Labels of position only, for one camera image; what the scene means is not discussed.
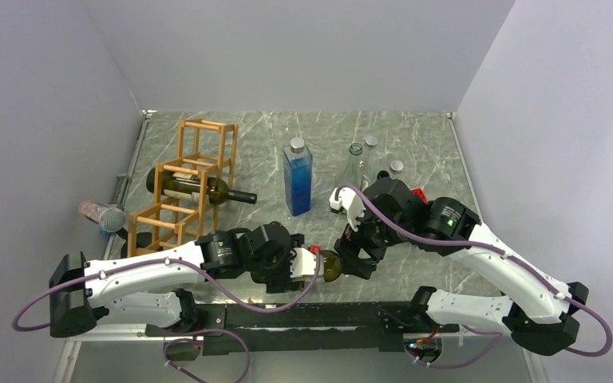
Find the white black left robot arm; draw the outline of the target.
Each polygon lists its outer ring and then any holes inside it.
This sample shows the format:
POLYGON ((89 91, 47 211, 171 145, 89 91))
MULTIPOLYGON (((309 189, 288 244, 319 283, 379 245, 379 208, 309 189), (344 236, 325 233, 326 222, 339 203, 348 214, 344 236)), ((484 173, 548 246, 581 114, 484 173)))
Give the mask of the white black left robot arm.
POLYGON ((248 273, 268 294, 305 295, 324 274, 318 248, 303 247, 280 223, 254 230, 213 231, 164 251, 118 260, 62 257, 49 279, 49 334, 71 338, 99 325, 144 323, 191 333, 200 316, 183 284, 238 278, 248 273))

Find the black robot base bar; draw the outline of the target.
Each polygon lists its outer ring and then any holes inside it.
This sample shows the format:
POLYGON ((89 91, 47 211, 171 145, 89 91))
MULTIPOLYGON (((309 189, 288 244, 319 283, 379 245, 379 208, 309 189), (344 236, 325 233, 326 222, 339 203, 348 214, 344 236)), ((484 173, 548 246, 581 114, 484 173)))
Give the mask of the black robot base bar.
POLYGON ((236 304, 199 304, 194 330, 206 330, 205 356, 241 352, 376 349, 401 352, 406 340, 454 334, 456 325, 430 325, 409 302, 299 303, 277 314, 236 304))

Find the dark green wine bottle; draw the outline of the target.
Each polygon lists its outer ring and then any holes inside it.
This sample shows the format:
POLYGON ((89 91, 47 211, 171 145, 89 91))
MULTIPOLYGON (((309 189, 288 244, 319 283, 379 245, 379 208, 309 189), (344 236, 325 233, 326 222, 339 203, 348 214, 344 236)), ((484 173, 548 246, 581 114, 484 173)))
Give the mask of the dark green wine bottle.
MULTIPOLYGON (((160 174, 161 195, 198 203, 202 194, 201 180, 187 172, 163 170, 160 174)), ((227 201, 256 204, 255 193, 238 191, 229 187, 222 179, 208 177, 206 180, 206 202, 219 206, 227 201)))

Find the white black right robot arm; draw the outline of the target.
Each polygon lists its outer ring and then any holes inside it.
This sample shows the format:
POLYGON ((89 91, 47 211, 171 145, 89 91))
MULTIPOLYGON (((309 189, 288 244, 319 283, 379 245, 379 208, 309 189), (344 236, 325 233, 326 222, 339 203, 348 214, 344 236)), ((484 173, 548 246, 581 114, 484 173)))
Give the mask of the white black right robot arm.
POLYGON ((368 279, 390 247, 409 243, 467 266, 500 291, 482 297, 421 286, 408 309, 414 329, 462 325, 508 335, 543 356, 572 350, 580 328, 575 312, 587 301, 586 286, 541 272, 458 200, 429 201, 385 177, 365 190, 335 188, 330 207, 346 213, 347 225, 334 245, 344 274, 368 279))

